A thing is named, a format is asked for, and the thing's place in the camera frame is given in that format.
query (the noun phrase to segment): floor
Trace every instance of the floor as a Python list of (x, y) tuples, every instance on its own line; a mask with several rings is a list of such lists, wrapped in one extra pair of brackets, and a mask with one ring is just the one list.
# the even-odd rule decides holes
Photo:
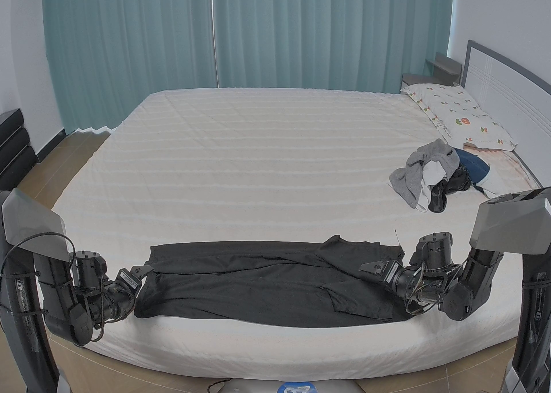
[[(33, 199), (51, 208), (73, 176), (108, 138), (109, 133), (73, 133), (19, 185)], [(142, 369), (73, 346), (52, 335), (52, 352), (65, 371), (73, 393), (206, 393), (217, 379), (190, 378)], [(367, 393), (496, 393), (515, 341), (510, 340), (459, 361), (430, 370), (384, 378), (362, 379)], [(23, 393), (23, 381), (0, 332), (0, 385), (6, 393)], [(212, 388), (216, 393), (220, 385)]]

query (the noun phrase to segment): black fabric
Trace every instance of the black fabric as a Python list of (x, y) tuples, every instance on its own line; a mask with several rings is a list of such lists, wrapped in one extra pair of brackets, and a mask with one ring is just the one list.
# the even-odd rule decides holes
[(403, 300), (363, 281), (360, 265), (402, 261), (400, 246), (212, 242), (152, 246), (154, 271), (134, 314), (231, 318), (259, 324), (332, 328), (403, 321)]
[(471, 185), (472, 182), (469, 177), (469, 171), (465, 165), (460, 163), (458, 169), (456, 169), (450, 177), (450, 180), (443, 179), (431, 188), (429, 210), (432, 212), (444, 211), (447, 204), (446, 195), (458, 191), (466, 191)]

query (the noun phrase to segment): blue circular label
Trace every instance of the blue circular label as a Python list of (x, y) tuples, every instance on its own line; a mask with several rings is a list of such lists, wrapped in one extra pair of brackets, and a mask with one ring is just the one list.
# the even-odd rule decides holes
[(317, 393), (317, 390), (311, 383), (285, 383), (277, 393)]

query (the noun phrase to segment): gray towel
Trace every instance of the gray towel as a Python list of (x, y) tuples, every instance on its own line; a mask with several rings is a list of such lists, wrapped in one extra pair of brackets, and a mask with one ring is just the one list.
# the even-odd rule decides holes
[(430, 161), (440, 162), (448, 179), (459, 167), (459, 156), (455, 150), (441, 139), (437, 139), (411, 153), (406, 167), (395, 170), (389, 177), (394, 190), (412, 208), (417, 206), (421, 194), (423, 165)]

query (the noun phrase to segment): blue clothing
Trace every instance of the blue clothing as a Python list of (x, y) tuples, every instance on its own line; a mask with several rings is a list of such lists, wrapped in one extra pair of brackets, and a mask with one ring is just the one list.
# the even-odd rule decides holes
[(459, 162), (465, 165), (467, 171), (469, 171), (469, 177), (472, 183), (477, 184), (486, 177), (490, 171), (490, 166), (486, 164), (477, 155), (473, 155), (463, 149), (454, 149), (459, 156)]

